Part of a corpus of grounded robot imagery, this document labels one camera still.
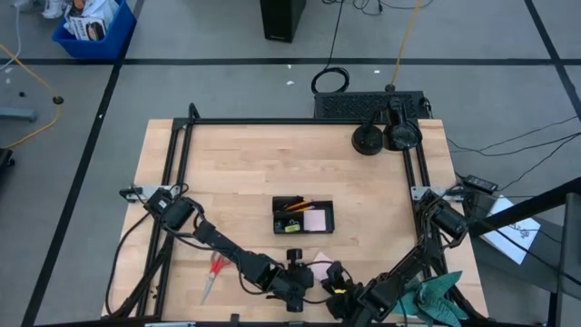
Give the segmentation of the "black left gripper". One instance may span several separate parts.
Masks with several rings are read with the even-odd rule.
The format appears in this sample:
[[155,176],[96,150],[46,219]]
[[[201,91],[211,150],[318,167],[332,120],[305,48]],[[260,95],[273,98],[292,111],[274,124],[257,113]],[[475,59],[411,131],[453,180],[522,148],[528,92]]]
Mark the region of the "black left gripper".
[[313,287],[314,292],[322,292],[321,281],[304,264],[292,265],[289,270],[279,269],[269,280],[267,298],[285,302],[288,312],[303,312],[306,291]]

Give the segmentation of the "pink sticky sheet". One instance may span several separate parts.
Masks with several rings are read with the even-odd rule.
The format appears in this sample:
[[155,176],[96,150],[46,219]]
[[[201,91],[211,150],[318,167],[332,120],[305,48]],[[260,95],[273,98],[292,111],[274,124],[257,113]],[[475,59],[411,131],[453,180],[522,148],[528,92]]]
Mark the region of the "pink sticky sheet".
[[314,275],[318,275],[324,280],[328,277],[326,271],[332,262],[331,258],[326,254],[318,252],[313,259],[310,269]]

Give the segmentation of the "pink sticky note pad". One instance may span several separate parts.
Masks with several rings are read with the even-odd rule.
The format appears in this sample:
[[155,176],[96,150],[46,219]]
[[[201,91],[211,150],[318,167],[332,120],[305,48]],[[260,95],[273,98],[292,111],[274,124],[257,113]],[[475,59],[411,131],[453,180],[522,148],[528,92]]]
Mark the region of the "pink sticky note pad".
[[325,210],[308,210],[303,213],[304,230],[307,232],[323,232],[326,226]]

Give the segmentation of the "black mesh desk organizer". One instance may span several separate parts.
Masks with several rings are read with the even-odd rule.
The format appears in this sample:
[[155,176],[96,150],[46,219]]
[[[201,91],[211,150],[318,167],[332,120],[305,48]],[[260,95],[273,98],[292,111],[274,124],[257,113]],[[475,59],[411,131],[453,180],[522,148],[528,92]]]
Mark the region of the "black mesh desk organizer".
[[[271,202],[271,209],[272,209],[272,230],[274,234],[330,234],[334,233],[335,231],[335,220],[334,220],[334,206],[333,201],[331,200],[323,200],[323,201],[316,201],[316,200],[306,200],[304,201],[312,202],[312,205],[315,206],[315,209],[312,210],[325,210],[326,211],[326,226],[327,229],[323,232],[307,232],[304,230],[304,222],[303,222],[303,213],[291,213],[291,211],[284,211],[283,208],[286,206],[282,206],[276,204],[274,198],[277,196],[272,197]],[[294,219],[300,222],[301,230],[296,233],[285,233],[283,230],[276,230],[275,229],[275,222],[276,221],[283,221],[285,226],[289,225],[289,220]]]

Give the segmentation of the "red handled scissors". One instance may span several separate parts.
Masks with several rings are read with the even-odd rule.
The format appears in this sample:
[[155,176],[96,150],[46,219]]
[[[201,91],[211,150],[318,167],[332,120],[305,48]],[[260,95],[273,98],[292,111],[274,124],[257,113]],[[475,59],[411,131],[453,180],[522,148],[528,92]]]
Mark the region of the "red handled scissors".
[[203,290],[203,295],[202,295],[202,299],[200,302],[200,305],[204,305],[206,300],[209,297],[209,294],[212,290],[212,286],[215,282],[216,277],[218,276],[219,272],[226,267],[227,265],[229,265],[231,263],[231,261],[224,257],[222,254],[218,253],[218,252],[213,252],[211,255],[211,268],[210,271],[208,273],[208,278]]

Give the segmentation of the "teal patterned cloth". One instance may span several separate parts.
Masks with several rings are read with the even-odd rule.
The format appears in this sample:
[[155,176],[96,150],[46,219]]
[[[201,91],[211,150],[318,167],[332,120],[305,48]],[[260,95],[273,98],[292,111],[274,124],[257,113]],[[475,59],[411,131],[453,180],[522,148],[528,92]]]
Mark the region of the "teal patterned cloth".
[[393,312],[403,315],[405,320],[410,315],[414,316],[427,327],[433,327],[435,322],[461,327],[460,322],[468,319],[467,313],[445,298],[461,275],[462,271],[449,272],[423,281],[414,277],[404,286]]

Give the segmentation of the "black vented computer case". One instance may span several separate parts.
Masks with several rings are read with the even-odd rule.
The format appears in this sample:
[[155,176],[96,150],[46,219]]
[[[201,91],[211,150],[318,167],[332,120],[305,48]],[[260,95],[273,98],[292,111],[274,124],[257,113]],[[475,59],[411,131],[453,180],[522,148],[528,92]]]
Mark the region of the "black vented computer case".
[[429,100],[421,91],[346,92],[314,95],[314,117],[329,119],[368,118],[372,112],[385,107],[391,98],[398,98],[409,119],[429,119],[432,116]]

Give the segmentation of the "black power adapter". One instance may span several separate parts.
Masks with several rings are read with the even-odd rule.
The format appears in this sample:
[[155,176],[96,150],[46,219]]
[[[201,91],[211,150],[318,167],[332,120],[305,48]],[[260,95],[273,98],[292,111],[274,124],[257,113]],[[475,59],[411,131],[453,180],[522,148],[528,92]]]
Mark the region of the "black power adapter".
[[462,181],[465,186],[479,190],[483,193],[492,194],[498,189],[498,185],[496,183],[492,183],[474,175],[468,175],[464,177]]

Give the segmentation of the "white paper sheet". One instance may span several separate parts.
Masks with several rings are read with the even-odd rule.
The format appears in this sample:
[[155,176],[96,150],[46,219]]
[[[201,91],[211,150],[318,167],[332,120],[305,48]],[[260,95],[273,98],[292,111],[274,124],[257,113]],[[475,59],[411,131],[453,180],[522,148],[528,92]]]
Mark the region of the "white paper sheet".
[[540,227],[541,224],[535,219],[526,218],[496,231],[484,233],[480,238],[520,265],[526,258],[527,250],[537,237]]

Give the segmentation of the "dark grey panel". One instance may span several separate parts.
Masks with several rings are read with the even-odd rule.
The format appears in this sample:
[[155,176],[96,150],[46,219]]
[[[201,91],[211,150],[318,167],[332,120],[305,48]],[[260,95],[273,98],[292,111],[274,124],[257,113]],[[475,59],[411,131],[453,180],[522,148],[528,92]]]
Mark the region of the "dark grey panel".
[[581,300],[581,195],[566,196],[557,280],[556,327],[566,327],[562,319],[565,295]]

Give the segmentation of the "blue plastic bin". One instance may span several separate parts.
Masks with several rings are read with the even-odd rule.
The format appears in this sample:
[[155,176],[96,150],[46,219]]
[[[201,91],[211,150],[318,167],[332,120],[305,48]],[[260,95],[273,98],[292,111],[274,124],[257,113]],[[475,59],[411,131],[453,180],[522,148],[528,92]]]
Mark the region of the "blue plastic bin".
[[114,0],[114,2],[120,8],[106,29],[103,40],[78,40],[65,29],[65,20],[63,20],[53,33],[53,41],[75,59],[116,59],[122,52],[125,42],[130,38],[136,19],[126,0]]

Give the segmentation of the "white printed carton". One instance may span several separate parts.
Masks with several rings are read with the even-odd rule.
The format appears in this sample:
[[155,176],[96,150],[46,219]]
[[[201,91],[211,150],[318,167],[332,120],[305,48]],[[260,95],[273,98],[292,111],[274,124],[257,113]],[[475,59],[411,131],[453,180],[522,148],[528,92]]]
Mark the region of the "white printed carton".
[[66,29],[81,41],[102,41],[106,35],[105,21],[96,17],[71,16]]

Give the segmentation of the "grey metal bar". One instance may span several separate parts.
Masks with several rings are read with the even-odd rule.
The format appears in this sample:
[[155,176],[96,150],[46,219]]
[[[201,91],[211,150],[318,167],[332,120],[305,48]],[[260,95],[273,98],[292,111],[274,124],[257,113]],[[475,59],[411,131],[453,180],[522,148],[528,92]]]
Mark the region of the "grey metal bar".
[[0,106],[0,119],[20,120],[33,123],[37,119],[37,114],[36,111],[32,109]]

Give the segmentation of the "white crumpled cloth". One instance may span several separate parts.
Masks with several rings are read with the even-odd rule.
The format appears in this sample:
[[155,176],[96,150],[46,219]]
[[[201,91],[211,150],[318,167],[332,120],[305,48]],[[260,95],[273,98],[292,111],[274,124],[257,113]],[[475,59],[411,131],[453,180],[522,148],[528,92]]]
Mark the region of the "white crumpled cloth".
[[60,18],[64,14],[65,0],[45,0],[42,16],[45,19]]

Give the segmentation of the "black aluminium table frame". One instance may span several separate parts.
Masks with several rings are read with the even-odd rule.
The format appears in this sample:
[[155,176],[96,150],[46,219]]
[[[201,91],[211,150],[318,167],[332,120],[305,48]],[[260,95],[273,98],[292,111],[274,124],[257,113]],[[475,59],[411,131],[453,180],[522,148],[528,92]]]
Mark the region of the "black aluminium table frame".
[[[416,233],[403,156],[358,154],[350,141],[355,129],[355,123],[313,119],[202,118],[184,152],[182,119],[152,119],[134,180],[172,185],[182,177],[208,220],[239,246],[278,261],[290,248],[302,249],[305,260],[325,253],[366,282],[391,269],[414,246]],[[332,201],[335,231],[274,234],[275,195]],[[243,322],[331,321],[320,288],[310,289],[304,310],[294,313],[239,282],[233,267],[205,294],[209,270],[209,252],[176,243],[166,285],[153,282],[144,295],[146,313],[168,321],[226,322],[233,314]]]

